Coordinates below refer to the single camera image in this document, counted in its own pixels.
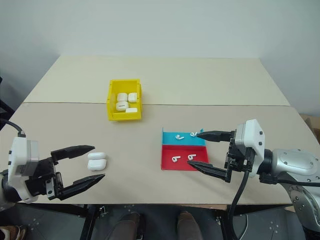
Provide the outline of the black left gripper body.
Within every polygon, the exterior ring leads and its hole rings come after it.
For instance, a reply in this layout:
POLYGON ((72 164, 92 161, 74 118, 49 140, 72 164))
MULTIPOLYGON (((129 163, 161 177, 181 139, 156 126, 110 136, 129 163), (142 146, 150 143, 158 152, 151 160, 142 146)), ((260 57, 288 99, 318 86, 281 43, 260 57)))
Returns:
POLYGON ((25 182, 33 197, 46 195, 49 200, 59 198, 63 189, 62 176, 56 171, 57 160, 52 157, 40 160, 32 176, 25 182))

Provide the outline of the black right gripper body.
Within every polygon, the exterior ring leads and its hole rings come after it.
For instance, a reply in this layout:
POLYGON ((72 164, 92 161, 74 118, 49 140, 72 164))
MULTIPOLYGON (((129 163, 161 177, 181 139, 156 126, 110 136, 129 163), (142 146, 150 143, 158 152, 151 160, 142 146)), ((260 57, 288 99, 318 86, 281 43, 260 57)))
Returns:
POLYGON ((230 132, 229 147, 226 153, 224 168, 226 169, 224 181, 231 182, 232 172, 252 172, 253 168, 253 149, 244 147, 244 150, 236 145, 236 131, 230 132))

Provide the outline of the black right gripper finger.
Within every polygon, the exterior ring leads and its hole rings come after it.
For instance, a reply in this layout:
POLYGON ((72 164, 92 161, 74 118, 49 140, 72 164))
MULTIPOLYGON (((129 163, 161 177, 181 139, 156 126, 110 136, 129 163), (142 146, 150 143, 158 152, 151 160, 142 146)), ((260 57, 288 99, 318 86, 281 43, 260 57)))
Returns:
POLYGON ((231 172, 228 170, 214 167, 212 164, 202 161, 188 160, 187 163, 205 175, 221 179, 226 183, 231 182, 231 172))
POLYGON ((209 142, 230 142, 233 131, 204 131, 198 133, 197 137, 209 142))

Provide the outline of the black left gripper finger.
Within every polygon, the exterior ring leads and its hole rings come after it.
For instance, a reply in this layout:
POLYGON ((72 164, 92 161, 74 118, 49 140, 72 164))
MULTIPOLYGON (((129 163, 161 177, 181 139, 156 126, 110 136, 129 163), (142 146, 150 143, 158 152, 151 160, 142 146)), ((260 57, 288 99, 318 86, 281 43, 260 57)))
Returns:
POLYGON ((97 174, 74 181, 72 185, 59 190, 59 200, 63 201, 88 190, 104 177, 105 174, 97 174))
POLYGON ((76 145, 54 150, 50 154, 53 163, 57 164, 59 160, 77 158, 94 149, 95 147, 91 145, 76 145))

